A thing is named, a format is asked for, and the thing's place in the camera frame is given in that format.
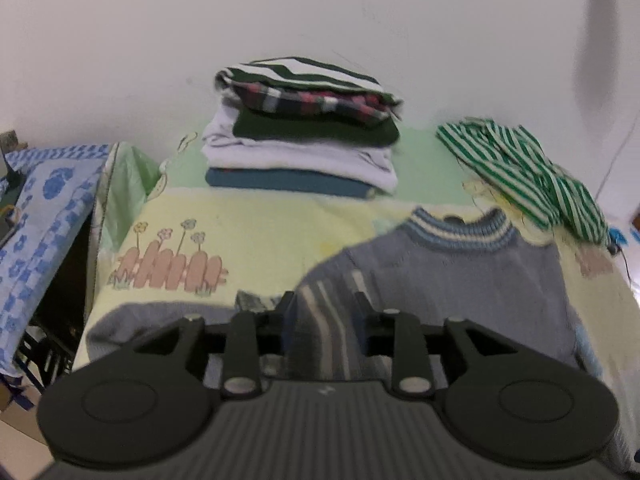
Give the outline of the blue patterned cloth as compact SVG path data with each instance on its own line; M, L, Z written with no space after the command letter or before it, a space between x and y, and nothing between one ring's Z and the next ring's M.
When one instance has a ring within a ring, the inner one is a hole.
M16 229L1 247L1 373L21 374L14 354L80 228L93 211L113 144L30 148L8 155L26 177Z

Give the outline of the white folded garment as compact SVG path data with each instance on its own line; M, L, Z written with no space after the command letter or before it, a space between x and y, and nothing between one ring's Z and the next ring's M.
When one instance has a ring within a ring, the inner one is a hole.
M359 181L391 193L398 185L389 148L355 148L333 141L253 140L233 133L240 109L220 101L202 134L202 153L216 169L306 170Z

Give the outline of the blue folded garment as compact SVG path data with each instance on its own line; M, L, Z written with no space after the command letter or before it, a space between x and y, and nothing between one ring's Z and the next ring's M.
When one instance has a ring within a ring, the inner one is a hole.
M213 188L312 193L329 196L371 198L375 188L357 180L295 169L209 168L206 182Z

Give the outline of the green white striped garment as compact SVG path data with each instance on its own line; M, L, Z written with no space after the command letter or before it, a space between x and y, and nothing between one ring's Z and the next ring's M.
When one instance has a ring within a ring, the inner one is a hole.
M448 150L521 209L538 228L564 226L583 242L605 245L608 222L588 188L546 155L524 127L466 118L437 127Z

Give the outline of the dark green folded garment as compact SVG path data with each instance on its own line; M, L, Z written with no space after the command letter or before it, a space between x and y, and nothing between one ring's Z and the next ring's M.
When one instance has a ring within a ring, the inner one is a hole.
M232 127L238 138L291 142L331 141L365 148L389 148L399 138L393 119L367 127L332 119L293 118L242 108Z

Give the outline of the blue plastic object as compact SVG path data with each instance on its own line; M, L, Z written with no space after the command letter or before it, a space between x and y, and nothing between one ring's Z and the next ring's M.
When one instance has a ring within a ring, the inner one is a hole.
M611 226L608 235L610 242L621 248L640 244L640 232L634 226Z

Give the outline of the grey knit sweater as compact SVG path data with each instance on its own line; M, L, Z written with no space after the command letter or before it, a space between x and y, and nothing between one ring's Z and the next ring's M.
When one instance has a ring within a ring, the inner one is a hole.
M530 244L497 209L466 223L417 209L393 229L316 264L287 290L296 293L297 324L290 352L262 359L271 377L389 378L388 359L366 358L358 350L352 324L356 292L364 292L376 310L398 309L426 324L467 318L593 372L558 248ZM238 292L221 313L193 302L127 302L88 324L77 364L103 358L188 313L224 323L242 310L270 310L285 292Z

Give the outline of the dark green striped folded shirt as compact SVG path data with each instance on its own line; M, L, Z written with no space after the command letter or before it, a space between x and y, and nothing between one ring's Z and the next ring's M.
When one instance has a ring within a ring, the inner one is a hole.
M372 76L322 63L312 58L267 58L223 68L215 76L220 88L232 84L266 84L293 89L328 89L343 92L383 93Z

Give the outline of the red plaid folded shirt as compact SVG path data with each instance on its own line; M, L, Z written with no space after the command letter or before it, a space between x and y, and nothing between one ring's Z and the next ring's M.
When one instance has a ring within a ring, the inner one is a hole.
M391 94L375 92L298 90L266 84L232 84L231 92L254 112L292 117L326 116L368 126L396 115L402 105L402 101Z

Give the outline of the yellow baby blanket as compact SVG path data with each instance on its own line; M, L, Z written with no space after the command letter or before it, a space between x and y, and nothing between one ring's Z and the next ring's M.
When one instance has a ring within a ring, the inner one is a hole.
M416 206L465 220L500 208L530 244L558 248L587 362L620 406L615 463L638 470L639 306L605 249L560 227L538 229L428 130L402 134L397 192L372 200L213 188L202 146L187 134L160 163L125 142L111 148L92 220L89 324L127 302L193 302L221 313L238 292L273 296L294 287L316 264L393 229Z

